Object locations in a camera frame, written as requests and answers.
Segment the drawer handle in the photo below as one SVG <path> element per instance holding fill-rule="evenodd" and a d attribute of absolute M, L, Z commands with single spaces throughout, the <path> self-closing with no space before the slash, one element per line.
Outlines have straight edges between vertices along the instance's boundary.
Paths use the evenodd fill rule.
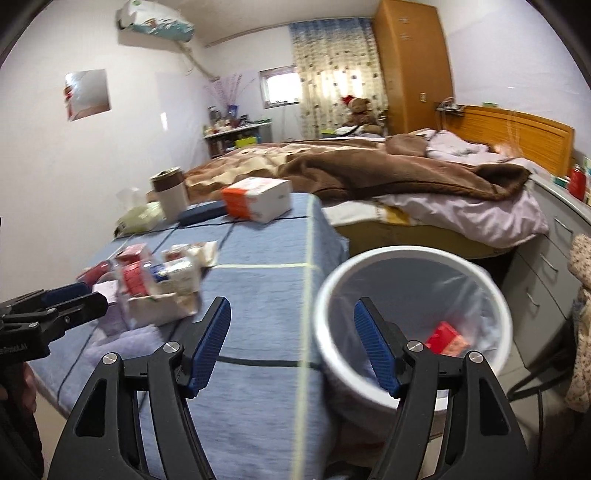
<path fill-rule="evenodd" d="M 550 263 L 550 260 L 548 260 L 544 255 L 540 254 L 540 258 L 544 261 L 544 263 L 546 265 L 548 265 L 552 270 L 554 270 L 555 272 L 558 272 L 558 268 L 556 268 L 553 264 Z"/>
<path fill-rule="evenodd" d="M 556 217 L 554 217 L 554 221 L 559 224 L 562 228 L 564 228 L 568 233 L 572 234 L 574 233 L 569 227 L 567 227 L 565 224 L 563 224 L 560 220 L 558 220 Z"/>
<path fill-rule="evenodd" d="M 529 298 L 530 302 L 532 303 L 532 305 L 535 308 L 539 308 L 540 307 L 540 304 L 535 302 L 534 298 L 530 295 L 530 292 L 526 291 L 525 294 L 527 295 L 527 297 Z"/>

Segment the drawer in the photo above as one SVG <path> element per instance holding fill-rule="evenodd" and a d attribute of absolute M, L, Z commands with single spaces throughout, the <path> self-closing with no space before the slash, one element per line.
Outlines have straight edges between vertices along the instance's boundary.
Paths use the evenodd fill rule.
<path fill-rule="evenodd" d="M 591 235 L 591 226 L 572 208 L 539 185 L 534 184 L 534 197 L 548 219 L 548 237 L 560 251 L 570 256 L 570 244 L 579 233 Z"/>
<path fill-rule="evenodd" d="M 564 325 L 564 316 L 519 255 L 513 259 L 502 292 L 511 310 L 515 344 L 524 365 L 529 367 L 552 346 Z"/>
<path fill-rule="evenodd" d="M 581 283 L 569 272 L 567 258 L 543 235 L 522 245 L 517 252 L 548 289 L 562 314 L 568 317 Z"/>

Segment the orange and white box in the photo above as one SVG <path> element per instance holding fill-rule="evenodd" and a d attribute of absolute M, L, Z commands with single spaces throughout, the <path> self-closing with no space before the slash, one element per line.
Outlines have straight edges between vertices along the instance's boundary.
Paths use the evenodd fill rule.
<path fill-rule="evenodd" d="M 269 223 L 291 210 L 289 180 L 248 178 L 222 190 L 228 214 L 259 223 Z"/>

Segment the blue bedsheet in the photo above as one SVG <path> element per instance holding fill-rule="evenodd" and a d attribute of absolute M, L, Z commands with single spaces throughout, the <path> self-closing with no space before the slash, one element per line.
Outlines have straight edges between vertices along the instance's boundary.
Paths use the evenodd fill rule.
<path fill-rule="evenodd" d="M 232 323 L 220 353 L 223 360 L 216 363 L 207 388 L 189 402 L 220 480 L 276 480 L 289 478 L 294 470 L 304 478 L 320 479 L 334 445 L 311 314 L 321 283 L 347 258 L 346 241 L 327 223 L 315 197 L 293 194 L 293 203 L 290 212 L 268 225 L 223 217 L 129 241 L 146 241 L 156 253 L 172 244 L 219 242 L 218 265 L 202 282 L 200 312 L 165 325 L 161 333 L 164 339 L 178 339 L 216 296 L 230 301 Z M 89 266 L 121 245 L 110 244 Z M 65 412 L 72 409 L 92 371 L 79 358 L 95 327 L 91 322 L 69 331 L 51 345 L 48 358 L 32 362 L 45 393 Z M 303 356 L 305 369 L 297 366 Z M 300 403 L 298 387 L 304 394 Z M 297 428 L 297 419 L 306 427 Z M 143 402 L 141 425 L 150 471 L 163 477 L 149 398 Z"/>

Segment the white trash bin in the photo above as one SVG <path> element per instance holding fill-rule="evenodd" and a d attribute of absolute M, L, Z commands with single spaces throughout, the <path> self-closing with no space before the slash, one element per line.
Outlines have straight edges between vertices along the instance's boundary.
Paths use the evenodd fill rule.
<path fill-rule="evenodd" d="M 314 334 L 334 387 L 332 406 L 349 421 L 385 438 L 399 400 L 382 390 L 353 323 L 369 297 L 408 340 L 425 342 L 450 323 L 482 352 L 494 373 L 505 365 L 513 336 L 507 303 L 488 273 L 457 255 L 426 247 L 378 248 L 357 255 L 323 283 L 314 307 Z M 447 409 L 438 392 L 436 414 Z"/>

